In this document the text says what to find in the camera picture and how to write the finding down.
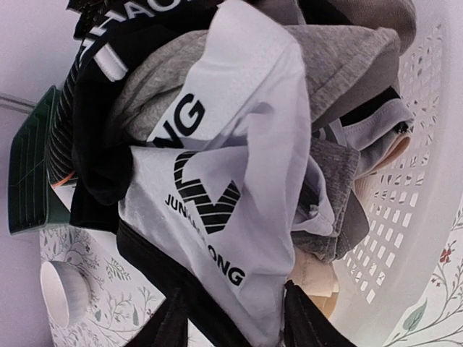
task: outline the floral wallpaper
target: floral wallpaper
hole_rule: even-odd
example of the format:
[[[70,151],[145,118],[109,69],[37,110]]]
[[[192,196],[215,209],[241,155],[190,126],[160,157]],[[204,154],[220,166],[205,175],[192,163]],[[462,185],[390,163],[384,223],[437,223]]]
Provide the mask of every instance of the floral wallpaper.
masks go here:
[[[109,254],[86,230],[42,230],[41,257],[42,262],[74,265],[87,279],[91,291],[90,305],[81,322],[61,328],[49,319],[55,347],[125,346],[164,299],[141,273],[119,255]],[[189,347],[211,346],[193,324],[189,334]]]
[[[428,287],[384,347],[463,347],[463,202]]]

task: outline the bowl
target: bowl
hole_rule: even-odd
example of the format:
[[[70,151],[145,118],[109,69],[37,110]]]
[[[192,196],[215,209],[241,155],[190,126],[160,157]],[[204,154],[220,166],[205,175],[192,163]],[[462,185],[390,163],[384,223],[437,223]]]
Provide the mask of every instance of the bowl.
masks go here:
[[[83,319],[90,304],[90,286],[75,266],[44,262],[41,287],[48,314],[57,325],[69,327]]]

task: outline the white fabric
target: white fabric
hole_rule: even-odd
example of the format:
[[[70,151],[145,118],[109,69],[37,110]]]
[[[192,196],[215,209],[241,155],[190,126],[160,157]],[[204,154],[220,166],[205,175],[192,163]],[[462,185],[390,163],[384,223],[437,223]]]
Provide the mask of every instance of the white fabric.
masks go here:
[[[307,171],[305,173],[305,182],[310,185],[312,191],[318,196],[318,205],[310,207],[308,219],[300,211],[296,212],[293,231],[306,231],[310,234],[330,236],[334,231],[333,208],[331,208],[328,195],[326,194],[326,180],[323,172],[317,162],[309,157]]]
[[[203,57],[148,141],[172,132],[177,147],[200,152],[133,147],[119,214],[193,273],[253,346],[274,347],[310,151],[296,40],[250,5],[225,1]]]

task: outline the laundry basket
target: laundry basket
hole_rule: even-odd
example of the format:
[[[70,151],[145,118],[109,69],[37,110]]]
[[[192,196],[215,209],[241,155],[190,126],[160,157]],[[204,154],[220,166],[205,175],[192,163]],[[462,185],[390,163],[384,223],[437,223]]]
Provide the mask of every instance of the laundry basket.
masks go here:
[[[463,1],[415,0],[418,34],[401,59],[415,115],[408,151],[375,177],[370,233],[337,262],[333,324],[359,347],[382,346],[421,297],[463,190]]]

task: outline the beige fabric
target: beige fabric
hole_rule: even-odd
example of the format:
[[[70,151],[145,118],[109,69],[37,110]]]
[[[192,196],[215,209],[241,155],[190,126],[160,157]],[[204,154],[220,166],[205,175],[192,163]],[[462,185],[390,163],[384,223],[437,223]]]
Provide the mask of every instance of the beige fabric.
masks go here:
[[[410,146],[411,141],[412,138],[409,134],[399,135],[394,141],[394,143],[392,143],[391,147],[389,148],[389,151],[386,153],[384,158],[381,160],[381,162],[378,163],[378,165],[376,165],[373,168],[370,174],[378,170],[381,170],[382,168],[385,168],[387,165],[391,164],[394,160],[396,160],[398,157],[404,154],[404,152]]]
[[[301,287],[308,296],[331,297],[339,292],[339,282],[333,264],[321,262],[314,254],[295,247],[296,261],[289,280]]]
[[[333,264],[325,264],[315,255],[297,247],[294,251],[296,261],[288,279],[301,287],[323,315],[329,318],[339,295],[339,282]]]
[[[417,34],[416,10],[412,0],[328,0],[353,24],[377,29],[389,27],[399,34],[400,54]]]
[[[374,194],[373,187],[378,180],[378,175],[376,174],[378,170],[381,170],[382,168],[392,164],[395,160],[397,160],[398,157],[404,154],[404,152],[410,146],[410,142],[410,134],[399,135],[390,146],[384,158],[365,176],[355,180],[354,193],[362,206],[365,207],[368,204],[368,200]]]
[[[324,296],[309,296],[310,300],[326,318],[331,317],[338,303],[339,293],[333,293],[329,298]]]

